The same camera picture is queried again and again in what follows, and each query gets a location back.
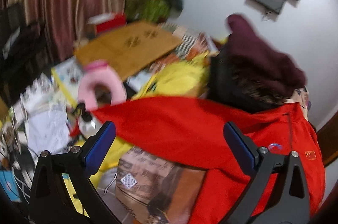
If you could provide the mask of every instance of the chinese flag patch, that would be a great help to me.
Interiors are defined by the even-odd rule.
[[[315,151],[305,152],[305,155],[306,155],[306,158],[309,160],[317,159]]]

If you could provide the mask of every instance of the red box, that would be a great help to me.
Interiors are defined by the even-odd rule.
[[[123,13],[100,14],[89,18],[87,24],[87,37],[93,39],[100,33],[112,30],[127,24]]]

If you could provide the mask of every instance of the metal screw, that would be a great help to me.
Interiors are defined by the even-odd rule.
[[[79,147],[79,146],[74,146],[74,147],[71,149],[71,151],[72,151],[72,153],[78,153],[78,152],[80,151],[80,149],[81,149],[81,147]]]
[[[292,151],[291,155],[295,158],[297,158],[299,156],[299,154],[296,151]]]
[[[264,153],[264,154],[267,154],[267,153],[269,152],[269,150],[268,150],[267,148],[265,148],[265,147],[260,147],[260,148],[259,148],[259,151],[260,151],[261,153]]]
[[[43,151],[43,152],[40,154],[40,156],[41,156],[41,157],[46,157],[46,156],[48,156],[48,154],[49,154],[49,151]]]

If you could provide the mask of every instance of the red jacket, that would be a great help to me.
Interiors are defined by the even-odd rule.
[[[208,169],[190,224],[218,223],[249,182],[223,138],[223,126],[234,121],[257,146],[289,154],[297,151],[310,192],[311,214],[324,194],[325,171],[317,136],[298,103],[249,114],[208,100],[154,97],[99,109],[102,122],[113,121],[117,135],[166,160]],[[272,191],[272,175],[254,214]]]

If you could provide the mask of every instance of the plastic bottle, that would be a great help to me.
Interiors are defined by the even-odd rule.
[[[88,139],[90,136],[96,135],[101,127],[102,123],[95,116],[92,116],[90,112],[87,112],[83,104],[82,113],[79,117],[79,129],[83,136]]]

